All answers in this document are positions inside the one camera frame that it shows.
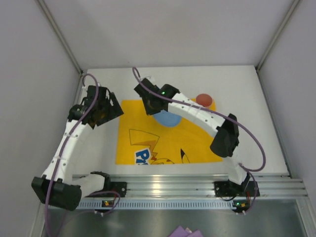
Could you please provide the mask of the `blue plastic plate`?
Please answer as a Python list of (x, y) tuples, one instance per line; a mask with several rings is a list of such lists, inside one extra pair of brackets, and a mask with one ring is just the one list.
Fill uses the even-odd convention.
[(154, 119), (165, 127), (176, 127), (182, 120), (182, 117), (165, 110), (153, 115)]

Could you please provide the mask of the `yellow cartoon placemat cloth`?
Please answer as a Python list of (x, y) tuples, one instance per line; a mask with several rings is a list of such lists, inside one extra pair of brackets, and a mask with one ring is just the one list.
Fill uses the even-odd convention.
[(148, 116), (141, 100), (124, 100), (119, 118), (116, 164), (159, 165), (222, 162), (210, 150), (213, 138), (181, 119), (166, 127)]

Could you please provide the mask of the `red plastic cup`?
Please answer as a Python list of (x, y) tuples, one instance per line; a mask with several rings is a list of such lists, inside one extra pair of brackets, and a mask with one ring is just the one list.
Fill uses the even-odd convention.
[(213, 103), (213, 99), (210, 95), (202, 93), (196, 97), (196, 102), (204, 108), (210, 109)]

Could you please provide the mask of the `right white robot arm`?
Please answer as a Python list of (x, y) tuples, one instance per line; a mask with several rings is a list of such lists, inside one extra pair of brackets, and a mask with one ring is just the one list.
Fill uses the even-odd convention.
[(246, 171), (234, 158), (234, 151), (239, 145), (236, 116), (229, 114), (221, 117), (209, 109), (201, 108), (198, 103), (189, 99), (179, 89), (169, 84), (159, 88), (147, 78), (142, 79), (134, 90), (142, 98), (148, 115), (166, 111), (185, 118), (207, 132), (213, 138), (210, 150), (223, 158), (228, 169), (229, 181), (241, 185), (246, 180)]

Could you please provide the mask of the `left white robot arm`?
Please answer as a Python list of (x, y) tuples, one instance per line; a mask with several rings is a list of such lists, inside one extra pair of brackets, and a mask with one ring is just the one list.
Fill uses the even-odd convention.
[(82, 198), (110, 191), (111, 178), (101, 171), (73, 180), (76, 163), (92, 130), (123, 115), (113, 92), (106, 87), (88, 86), (87, 95), (74, 105), (67, 117), (60, 145), (41, 177), (34, 177), (31, 187), (41, 203), (75, 210)]

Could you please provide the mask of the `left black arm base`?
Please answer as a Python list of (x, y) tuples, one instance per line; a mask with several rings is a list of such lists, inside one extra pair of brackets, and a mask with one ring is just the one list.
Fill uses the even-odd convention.
[(121, 198), (125, 197), (127, 192), (127, 183), (126, 182), (117, 182), (111, 181), (110, 184), (105, 189), (106, 191), (115, 191), (117, 192)]

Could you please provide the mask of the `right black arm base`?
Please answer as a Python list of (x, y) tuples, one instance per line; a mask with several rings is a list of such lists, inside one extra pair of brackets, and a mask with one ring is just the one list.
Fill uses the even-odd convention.
[(215, 196), (218, 198), (236, 198), (236, 197), (259, 197), (260, 191), (257, 187), (257, 182), (254, 181), (250, 174), (247, 173), (246, 179), (240, 184), (236, 184), (230, 180), (228, 181), (215, 181), (214, 191)]

